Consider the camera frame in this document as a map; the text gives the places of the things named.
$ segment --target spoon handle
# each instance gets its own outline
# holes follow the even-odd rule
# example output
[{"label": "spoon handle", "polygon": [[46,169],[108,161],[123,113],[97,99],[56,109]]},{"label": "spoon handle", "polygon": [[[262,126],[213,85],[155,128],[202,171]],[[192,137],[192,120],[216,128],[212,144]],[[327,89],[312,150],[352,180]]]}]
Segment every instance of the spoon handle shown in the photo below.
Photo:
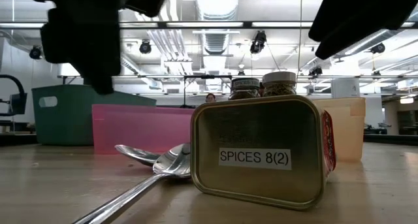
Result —
[{"label": "spoon handle", "polygon": [[172,176],[172,174],[154,174],[130,190],[108,201],[106,204],[96,208],[86,216],[75,221],[73,224],[103,224],[111,223],[124,211],[138,201],[141,196],[147,193],[160,179]]}]

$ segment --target green bin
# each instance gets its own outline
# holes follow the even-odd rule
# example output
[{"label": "green bin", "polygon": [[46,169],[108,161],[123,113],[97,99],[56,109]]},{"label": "green bin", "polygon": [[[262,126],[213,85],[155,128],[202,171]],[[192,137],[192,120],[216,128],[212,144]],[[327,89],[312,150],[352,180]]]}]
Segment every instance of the green bin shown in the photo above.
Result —
[{"label": "green bin", "polygon": [[38,142],[49,145],[93,145],[93,104],[156,104],[155,99],[117,91],[99,95],[82,85],[34,88],[32,94]]}]

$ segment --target red label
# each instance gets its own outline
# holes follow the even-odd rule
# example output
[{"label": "red label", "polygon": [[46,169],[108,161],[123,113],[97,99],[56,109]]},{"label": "red label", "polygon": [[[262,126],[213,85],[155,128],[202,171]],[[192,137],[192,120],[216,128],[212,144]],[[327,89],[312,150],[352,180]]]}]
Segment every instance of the red label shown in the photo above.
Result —
[{"label": "red label", "polygon": [[325,176],[328,175],[335,169],[336,157],[335,157],[335,146],[334,146],[334,131],[332,128],[331,115],[324,110],[322,114],[322,127],[323,135],[322,141],[324,146],[324,159],[325,159]]}]

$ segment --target orange container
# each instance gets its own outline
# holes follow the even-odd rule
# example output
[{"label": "orange container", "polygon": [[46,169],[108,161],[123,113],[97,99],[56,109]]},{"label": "orange container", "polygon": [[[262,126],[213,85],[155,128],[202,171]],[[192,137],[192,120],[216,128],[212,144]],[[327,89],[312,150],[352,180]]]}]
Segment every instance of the orange container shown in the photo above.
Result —
[{"label": "orange container", "polygon": [[313,102],[332,117],[337,160],[360,161],[363,150],[366,99],[348,97],[319,99]]}]

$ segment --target spoon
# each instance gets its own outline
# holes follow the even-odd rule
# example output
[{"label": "spoon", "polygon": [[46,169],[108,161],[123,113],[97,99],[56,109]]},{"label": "spoon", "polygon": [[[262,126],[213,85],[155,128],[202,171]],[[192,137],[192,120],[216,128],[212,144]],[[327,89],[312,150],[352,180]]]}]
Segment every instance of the spoon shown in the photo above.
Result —
[{"label": "spoon", "polygon": [[153,164],[160,157],[160,155],[158,154],[132,148],[130,146],[125,146],[125,145],[116,145],[115,149],[118,152],[120,152],[122,155],[127,156],[131,159],[134,159],[138,161],[139,163],[142,163],[143,165],[150,166],[150,167],[152,167]]},{"label": "spoon", "polygon": [[73,224],[111,223],[163,178],[190,178],[190,144],[178,145],[153,164],[154,175],[96,208]]}]

